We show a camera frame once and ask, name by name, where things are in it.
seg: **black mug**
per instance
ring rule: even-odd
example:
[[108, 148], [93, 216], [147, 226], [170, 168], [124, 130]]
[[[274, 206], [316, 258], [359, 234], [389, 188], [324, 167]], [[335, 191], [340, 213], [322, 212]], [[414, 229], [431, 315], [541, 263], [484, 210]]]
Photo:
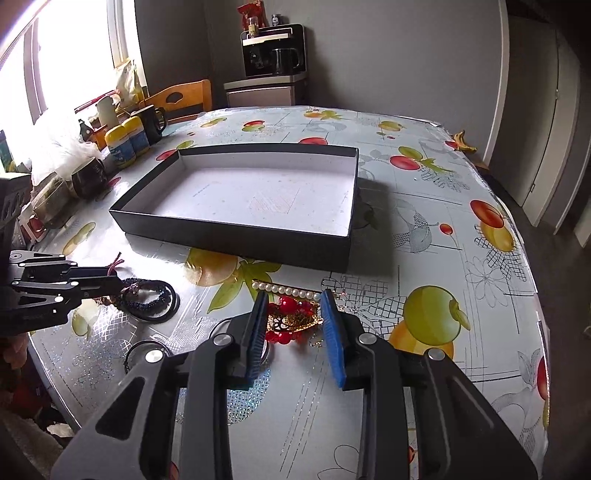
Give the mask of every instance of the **black mug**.
[[76, 194], [84, 200], [90, 200], [105, 189], [107, 175], [105, 166], [98, 158], [79, 168], [72, 174], [72, 186]]
[[[294, 65], [294, 53], [297, 64]], [[273, 75], [292, 75], [294, 69], [300, 66], [300, 55], [295, 48], [276, 48], [271, 50], [273, 60]]]
[[148, 137], [148, 143], [154, 145], [162, 139], [162, 132], [168, 125], [164, 116], [164, 108], [156, 108], [154, 105], [148, 105], [131, 116], [138, 116], [144, 126], [144, 132]]

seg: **metal screw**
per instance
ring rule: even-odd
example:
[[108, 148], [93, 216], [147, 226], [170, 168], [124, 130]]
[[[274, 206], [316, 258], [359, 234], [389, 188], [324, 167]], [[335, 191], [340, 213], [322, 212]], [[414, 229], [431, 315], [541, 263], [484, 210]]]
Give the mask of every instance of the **metal screw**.
[[217, 346], [224, 346], [232, 343], [232, 337], [227, 333], [220, 333], [213, 337], [213, 343]]
[[359, 343], [364, 345], [373, 345], [378, 339], [373, 333], [362, 333], [359, 335]]
[[440, 348], [430, 348], [428, 354], [431, 360], [441, 361], [445, 358], [445, 352]]
[[155, 364], [164, 358], [164, 352], [162, 350], [150, 350], [146, 353], [145, 358], [149, 364]]

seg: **red string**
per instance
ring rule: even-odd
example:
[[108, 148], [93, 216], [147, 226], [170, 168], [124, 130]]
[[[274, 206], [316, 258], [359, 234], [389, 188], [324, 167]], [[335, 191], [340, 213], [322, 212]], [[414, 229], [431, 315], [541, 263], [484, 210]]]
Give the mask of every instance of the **red string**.
[[107, 275], [111, 275], [115, 271], [115, 267], [117, 267], [118, 265], [121, 265], [125, 261], [122, 258], [119, 258], [120, 256], [121, 256], [121, 252], [119, 252], [117, 254], [115, 259], [113, 260], [113, 263], [111, 265], [109, 265], [109, 269], [107, 270]]

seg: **window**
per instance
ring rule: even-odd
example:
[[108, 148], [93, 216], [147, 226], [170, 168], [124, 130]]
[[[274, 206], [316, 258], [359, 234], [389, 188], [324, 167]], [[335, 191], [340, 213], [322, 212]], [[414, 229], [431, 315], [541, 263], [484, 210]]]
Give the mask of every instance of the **window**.
[[0, 63], [0, 129], [17, 164], [46, 108], [74, 109], [115, 88], [113, 59], [128, 44], [145, 85], [134, 0], [50, 0], [35, 13]]
[[48, 108], [73, 109], [115, 88], [105, 0], [51, 0], [38, 18]]
[[24, 36], [14, 45], [0, 70], [0, 130], [6, 133], [12, 157], [20, 160], [17, 164], [27, 158], [33, 128], [25, 89], [23, 44]]

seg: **floral tablecloth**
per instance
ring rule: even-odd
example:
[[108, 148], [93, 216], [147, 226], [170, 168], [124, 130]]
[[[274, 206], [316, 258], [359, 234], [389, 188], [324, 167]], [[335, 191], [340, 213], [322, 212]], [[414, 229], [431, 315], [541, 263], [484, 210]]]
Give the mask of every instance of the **floral tablecloth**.
[[[125, 235], [113, 221], [108, 208], [176, 148], [242, 142], [359, 149], [347, 274]], [[442, 348], [541, 471], [549, 412], [545, 325], [522, 240], [509, 213], [434, 122], [312, 107], [209, 112], [181, 124], [120, 172], [40, 250], [80, 265], [108, 265], [122, 252], [120, 277], [159, 278], [181, 297], [178, 313], [161, 325], [101, 306], [96, 323], [78, 328], [81, 336], [70, 324], [32, 335], [51, 393], [74, 426], [122, 378], [122, 359], [133, 343], [154, 338], [175, 353], [195, 348], [220, 319], [250, 311], [255, 292], [248, 279], [256, 278], [330, 287], [343, 310], [397, 348]], [[275, 345], [255, 386], [229, 391], [228, 406], [232, 465], [241, 478], [354, 478], [361, 394], [336, 388], [321, 342]], [[178, 428], [182, 422], [179, 411]], [[410, 411], [408, 424], [416, 478], [420, 452]]]

